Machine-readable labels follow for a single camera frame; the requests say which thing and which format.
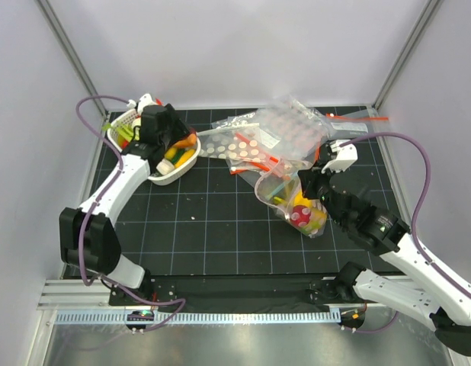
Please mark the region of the yellow banana bunch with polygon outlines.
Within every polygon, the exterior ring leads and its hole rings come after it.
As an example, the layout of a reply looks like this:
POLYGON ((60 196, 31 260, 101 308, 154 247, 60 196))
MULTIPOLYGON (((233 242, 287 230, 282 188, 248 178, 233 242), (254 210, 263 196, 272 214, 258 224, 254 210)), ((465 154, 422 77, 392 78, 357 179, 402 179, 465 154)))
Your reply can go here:
POLYGON ((277 215, 283 218, 294 229, 300 231, 304 236, 315 237, 322 233, 327 220, 327 212, 325 208, 317 200, 309 200, 305 198, 302 191, 298 191, 294 195, 289 196, 289 200, 280 196, 275 196, 273 202, 276 204, 277 215), (296 205, 304 205, 312 211, 310 223, 304 227, 296 227, 290 223, 290 215, 293 207, 296 205))

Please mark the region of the red apple front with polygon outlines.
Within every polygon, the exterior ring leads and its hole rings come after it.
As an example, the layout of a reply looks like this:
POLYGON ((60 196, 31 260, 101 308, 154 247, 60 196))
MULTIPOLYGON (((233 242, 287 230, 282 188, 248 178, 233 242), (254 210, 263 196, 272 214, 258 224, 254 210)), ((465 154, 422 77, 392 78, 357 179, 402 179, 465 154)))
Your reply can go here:
POLYGON ((290 215, 290 223, 296 227, 304 227, 310 223, 312 211, 304 205, 296 205, 293 207, 290 215))

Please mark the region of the clear pink-dotted zip bag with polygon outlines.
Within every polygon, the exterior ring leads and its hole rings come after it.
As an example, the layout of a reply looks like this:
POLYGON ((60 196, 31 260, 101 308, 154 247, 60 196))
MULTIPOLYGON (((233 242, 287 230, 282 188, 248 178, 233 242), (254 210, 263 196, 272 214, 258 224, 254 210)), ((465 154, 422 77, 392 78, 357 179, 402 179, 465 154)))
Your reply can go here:
POLYGON ((273 202, 275 196, 289 200, 290 195, 302 191, 298 171, 309 169, 312 166, 306 160, 280 160, 269 172, 265 172, 255 182, 255 196, 260 202, 266 204, 274 213, 276 204, 273 202))

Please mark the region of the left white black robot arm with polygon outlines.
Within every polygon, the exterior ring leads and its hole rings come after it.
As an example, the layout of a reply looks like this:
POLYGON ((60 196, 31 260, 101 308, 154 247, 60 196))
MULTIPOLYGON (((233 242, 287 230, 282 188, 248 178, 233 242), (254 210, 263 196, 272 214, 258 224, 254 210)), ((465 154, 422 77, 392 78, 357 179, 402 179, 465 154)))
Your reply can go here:
POLYGON ((190 135, 170 104, 145 106, 133 140, 114 152, 113 171, 80 207, 67 207, 59 215, 62 261, 77 267, 82 276, 91 272, 126 287, 136 305, 148 303, 153 295, 148 274, 123 255, 114 226, 136 189, 163 170, 168 149, 190 135))

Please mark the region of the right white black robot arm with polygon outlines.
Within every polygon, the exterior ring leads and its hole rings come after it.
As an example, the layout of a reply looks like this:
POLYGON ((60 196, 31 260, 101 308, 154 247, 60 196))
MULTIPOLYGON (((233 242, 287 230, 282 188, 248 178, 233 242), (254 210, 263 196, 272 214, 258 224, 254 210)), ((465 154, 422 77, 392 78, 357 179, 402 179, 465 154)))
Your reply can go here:
POLYGON ((336 173, 298 172, 303 196, 317 200, 348 238, 411 278, 412 290, 356 264, 338 273, 335 293, 344 302, 382 303, 431 329, 449 349, 471 357, 471 283, 442 262, 411 228, 390 210, 367 198, 364 188, 339 190, 336 173))

